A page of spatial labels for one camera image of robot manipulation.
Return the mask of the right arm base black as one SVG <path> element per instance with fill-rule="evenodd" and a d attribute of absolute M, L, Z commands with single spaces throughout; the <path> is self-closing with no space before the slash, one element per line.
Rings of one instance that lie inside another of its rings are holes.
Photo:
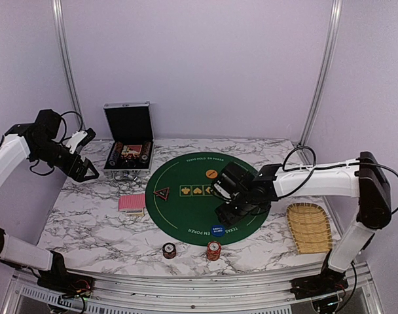
<path fill-rule="evenodd" d="M 330 269 L 326 258 L 319 274 L 292 279 L 290 293 L 294 294 L 297 300 L 301 300 L 346 290 L 349 284 L 345 274 L 346 272 L 340 273 Z"/>

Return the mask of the triangular all-in button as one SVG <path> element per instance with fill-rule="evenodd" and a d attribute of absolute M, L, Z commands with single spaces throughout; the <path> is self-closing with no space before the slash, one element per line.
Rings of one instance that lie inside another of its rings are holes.
<path fill-rule="evenodd" d="M 162 188 L 160 190 L 155 190 L 153 194 L 160 199 L 167 201 L 170 195 L 170 187 Z"/>

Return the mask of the aluminium poker case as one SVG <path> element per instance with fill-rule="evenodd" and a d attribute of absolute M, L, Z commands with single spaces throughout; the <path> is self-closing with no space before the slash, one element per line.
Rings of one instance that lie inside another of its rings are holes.
<path fill-rule="evenodd" d="M 103 170 L 111 174 L 116 181 L 136 181 L 150 172 L 153 159 L 154 131 L 151 103 L 148 101 L 106 103 L 103 110 L 113 138 L 113 144 Z M 149 163 L 142 164 L 139 161 L 140 155 L 123 156 L 120 154 L 115 166 L 108 164 L 116 142 L 121 142 L 124 146 L 142 145 L 145 141 L 152 143 Z"/>

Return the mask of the right chip row in case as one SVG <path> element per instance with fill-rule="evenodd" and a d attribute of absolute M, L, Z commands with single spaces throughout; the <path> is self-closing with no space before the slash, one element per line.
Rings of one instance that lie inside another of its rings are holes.
<path fill-rule="evenodd" d="M 141 152 L 139 156 L 139 161 L 142 164 L 149 163 L 150 153 L 151 153 L 152 143 L 150 141 L 145 141 L 141 146 Z"/>

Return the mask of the round green poker mat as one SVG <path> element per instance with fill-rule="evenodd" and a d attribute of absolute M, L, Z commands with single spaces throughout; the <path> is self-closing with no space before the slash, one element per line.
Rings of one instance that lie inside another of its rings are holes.
<path fill-rule="evenodd" d="M 211 241 L 227 245 L 256 232 L 268 214 L 246 216 L 231 227 L 225 226 L 224 236 L 211 235 L 213 225 L 222 225 L 215 209 L 224 202 L 211 194 L 213 179 L 206 177 L 206 171 L 214 169 L 220 174 L 229 162 L 257 174 L 257 170 L 247 162 L 216 152 L 185 154 L 160 166 L 149 179 L 145 190 L 145 205 L 154 223 L 169 236 L 199 246 L 206 246 Z M 170 187 L 167 201 L 153 194 L 155 190 L 166 187 Z"/>

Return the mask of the orange big blind button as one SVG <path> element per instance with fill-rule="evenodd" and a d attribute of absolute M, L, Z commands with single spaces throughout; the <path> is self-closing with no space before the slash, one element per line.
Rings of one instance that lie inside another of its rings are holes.
<path fill-rule="evenodd" d="M 218 177 L 218 172 L 214 169 L 209 169 L 206 171 L 206 177 L 209 179 L 215 179 Z"/>

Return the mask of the dark brown chip stack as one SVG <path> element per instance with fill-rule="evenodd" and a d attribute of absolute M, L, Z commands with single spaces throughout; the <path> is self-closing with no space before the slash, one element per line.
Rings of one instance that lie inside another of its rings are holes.
<path fill-rule="evenodd" d="M 162 246 L 162 254 L 163 257 L 166 259 L 173 259 L 175 258 L 176 254 L 177 254 L 177 250 L 176 250 L 176 246 L 174 243 L 165 243 Z"/>

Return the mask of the chip row in case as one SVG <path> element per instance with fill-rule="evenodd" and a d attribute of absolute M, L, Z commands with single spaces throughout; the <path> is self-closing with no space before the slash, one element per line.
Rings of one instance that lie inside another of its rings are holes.
<path fill-rule="evenodd" d="M 120 157 L 122 149 L 123 149 L 123 144 L 121 142 L 116 142 L 111 151 L 110 157 L 108 159 L 108 164 L 110 166 L 116 165 L 116 163 Z"/>
<path fill-rule="evenodd" d="M 145 141 L 141 146 L 141 152 L 139 156 L 139 161 L 142 164 L 149 163 L 150 153 L 151 153 L 152 143 L 150 141 Z"/>

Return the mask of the card deck box in case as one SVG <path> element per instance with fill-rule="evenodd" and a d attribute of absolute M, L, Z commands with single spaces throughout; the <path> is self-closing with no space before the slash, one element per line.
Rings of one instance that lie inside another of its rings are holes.
<path fill-rule="evenodd" d="M 136 155 L 139 156 L 142 150 L 142 145 L 124 145 L 121 154 L 123 156 Z"/>

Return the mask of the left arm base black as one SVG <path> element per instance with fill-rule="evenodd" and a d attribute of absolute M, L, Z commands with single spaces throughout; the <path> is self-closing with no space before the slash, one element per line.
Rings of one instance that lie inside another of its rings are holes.
<path fill-rule="evenodd" d="M 62 292 L 65 298 L 89 296 L 92 292 L 94 278 L 87 275 L 70 273 L 65 267 L 64 257 L 54 251 L 52 265 L 48 271 L 39 270 L 37 284 L 41 287 Z"/>

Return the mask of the woven bamboo tray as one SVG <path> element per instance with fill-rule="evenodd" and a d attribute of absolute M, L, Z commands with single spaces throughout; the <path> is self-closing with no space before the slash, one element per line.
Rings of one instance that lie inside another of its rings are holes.
<path fill-rule="evenodd" d="M 286 217 L 299 254 L 327 253 L 333 248 L 329 219 L 320 205 L 292 203 Z"/>

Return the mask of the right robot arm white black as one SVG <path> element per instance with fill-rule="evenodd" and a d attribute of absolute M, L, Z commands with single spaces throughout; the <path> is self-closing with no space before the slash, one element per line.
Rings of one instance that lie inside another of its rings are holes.
<path fill-rule="evenodd" d="M 338 284 L 338 273 L 345 272 L 374 234 L 391 222 L 391 186 L 386 169 L 369 151 L 355 159 L 291 169 L 283 164 L 266 164 L 256 174 L 229 162 L 211 183 L 212 192 L 223 199 L 215 213 L 229 228 L 257 208 L 268 211 L 272 203 L 290 197 L 324 198 L 337 219 L 341 218 L 340 210 L 353 209 L 327 259 L 328 268 L 314 278 L 314 288 L 327 293 Z"/>

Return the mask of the front aluminium rail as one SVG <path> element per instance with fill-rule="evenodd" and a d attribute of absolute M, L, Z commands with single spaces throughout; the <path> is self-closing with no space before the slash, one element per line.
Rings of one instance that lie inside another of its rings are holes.
<path fill-rule="evenodd" d="M 38 287 L 29 271 L 10 280 L 2 313 L 315 313 L 321 297 L 298 300 L 291 280 L 315 275 L 321 264 L 239 275 L 147 277 L 91 273 L 94 286 L 85 301 L 61 300 Z"/>

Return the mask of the blue small blind button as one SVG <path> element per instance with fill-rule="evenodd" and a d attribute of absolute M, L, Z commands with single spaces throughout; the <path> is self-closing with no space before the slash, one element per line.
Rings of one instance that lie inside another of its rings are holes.
<path fill-rule="evenodd" d="M 213 225 L 211 227 L 211 235 L 214 237 L 222 237 L 226 233 L 226 229 L 223 225 Z"/>

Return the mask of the orange red chip stack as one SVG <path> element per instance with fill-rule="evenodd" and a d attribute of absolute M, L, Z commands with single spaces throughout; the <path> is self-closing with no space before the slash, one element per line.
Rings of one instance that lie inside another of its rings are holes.
<path fill-rule="evenodd" d="M 221 255 L 222 246 L 217 241 L 211 241 L 207 245 L 206 257 L 210 261 L 216 261 Z"/>

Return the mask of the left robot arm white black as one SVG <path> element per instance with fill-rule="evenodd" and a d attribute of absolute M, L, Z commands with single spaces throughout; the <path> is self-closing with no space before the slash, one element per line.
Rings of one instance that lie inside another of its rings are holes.
<path fill-rule="evenodd" d="M 61 135 L 65 115 L 52 109 L 38 112 L 34 122 L 15 124 L 0 141 L 0 261 L 47 271 L 47 281 L 66 291 L 72 276 L 64 257 L 38 246 L 43 223 L 59 187 L 60 174 L 83 183 L 99 177 L 93 163 L 80 155 L 96 136 L 78 127 Z"/>

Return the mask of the left chip row in case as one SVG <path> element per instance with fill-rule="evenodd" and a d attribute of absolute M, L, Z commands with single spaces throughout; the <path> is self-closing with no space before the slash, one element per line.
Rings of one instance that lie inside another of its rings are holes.
<path fill-rule="evenodd" d="M 110 166 L 116 165 L 116 163 L 120 157 L 122 149 L 123 149 L 123 144 L 121 142 L 116 142 L 111 151 L 110 157 L 108 159 L 108 164 Z"/>

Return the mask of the red-backed playing card deck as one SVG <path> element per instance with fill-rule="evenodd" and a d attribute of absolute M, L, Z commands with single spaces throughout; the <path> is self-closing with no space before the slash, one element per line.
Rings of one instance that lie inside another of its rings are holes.
<path fill-rule="evenodd" d="M 126 211 L 128 209 L 145 208 L 145 195 L 132 194 L 121 196 L 118 201 L 118 210 Z"/>

